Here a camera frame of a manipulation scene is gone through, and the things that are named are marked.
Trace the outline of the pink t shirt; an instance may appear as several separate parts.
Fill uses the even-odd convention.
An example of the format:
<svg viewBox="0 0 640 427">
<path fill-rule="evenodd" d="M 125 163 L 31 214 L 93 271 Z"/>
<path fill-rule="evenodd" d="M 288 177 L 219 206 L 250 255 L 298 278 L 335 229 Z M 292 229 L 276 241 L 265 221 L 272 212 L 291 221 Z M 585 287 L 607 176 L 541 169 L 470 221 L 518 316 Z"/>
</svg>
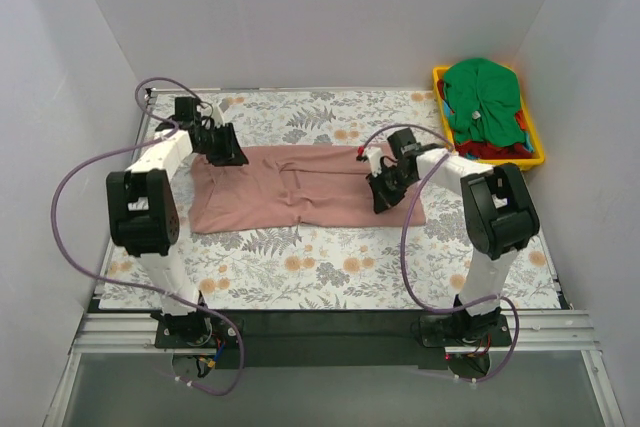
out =
<svg viewBox="0 0 640 427">
<path fill-rule="evenodd" d="M 292 227 L 401 227 L 415 188 L 376 214 L 367 164 L 355 146 L 330 144 L 248 147 L 249 163 L 215 167 L 192 163 L 194 199 L 189 209 L 197 234 Z"/>
</svg>

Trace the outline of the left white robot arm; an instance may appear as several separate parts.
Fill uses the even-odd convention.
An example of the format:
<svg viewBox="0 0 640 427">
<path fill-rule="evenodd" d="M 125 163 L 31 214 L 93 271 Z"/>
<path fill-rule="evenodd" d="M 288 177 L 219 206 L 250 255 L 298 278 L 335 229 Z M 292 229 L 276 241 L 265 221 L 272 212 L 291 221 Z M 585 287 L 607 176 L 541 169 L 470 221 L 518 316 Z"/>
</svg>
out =
<svg viewBox="0 0 640 427">
<path fill-rule="evenodd" d="M 151 145 L 127 170 L 106 178 L 110 233 L 115 245 L 137 259 L 159 290 L 156 316 L 171 336 L 200 347 L 213 336 L 211 316 L 199 308 L 201 292 L 189 279 L 177 243 L 180 220 L 170 181 L 191 154 L 211 167 L 248 163 L 234 127 L 222 111 L 199 97 L 178 97 L 174 114 L 156 127 Z"/>
</svg>

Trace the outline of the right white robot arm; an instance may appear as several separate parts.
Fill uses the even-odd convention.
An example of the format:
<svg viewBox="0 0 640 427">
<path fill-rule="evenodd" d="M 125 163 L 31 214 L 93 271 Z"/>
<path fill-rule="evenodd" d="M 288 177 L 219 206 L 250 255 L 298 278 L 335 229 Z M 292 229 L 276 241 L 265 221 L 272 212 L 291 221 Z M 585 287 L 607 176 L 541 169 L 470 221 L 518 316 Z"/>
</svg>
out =
<svg viewBox="0 0 640 427">
<path fill-rule="evenodd" d="M 492 338 L 508 343 L 510 333 L 502 307 L 509 302 L 503 290 L 519 252 L 539 233 L 540 221 L 520 169 L 459 156 L 452 147 L 421 144 L 410 124 L 399 125 L 387 139 L 391 152 L 366 142 L 357 153 L 368 164 L 366 177 L 375 213 L 381 214 L 406 198 L 415 209 L 428 183 L 462 200 L 467 236 L 473 247 L 471 265 L 461 291 L 450 308 L 436 308 L 409 294 L 424 310 L 417 324 L 426 347 L 488 346 Z"/>
</svg>

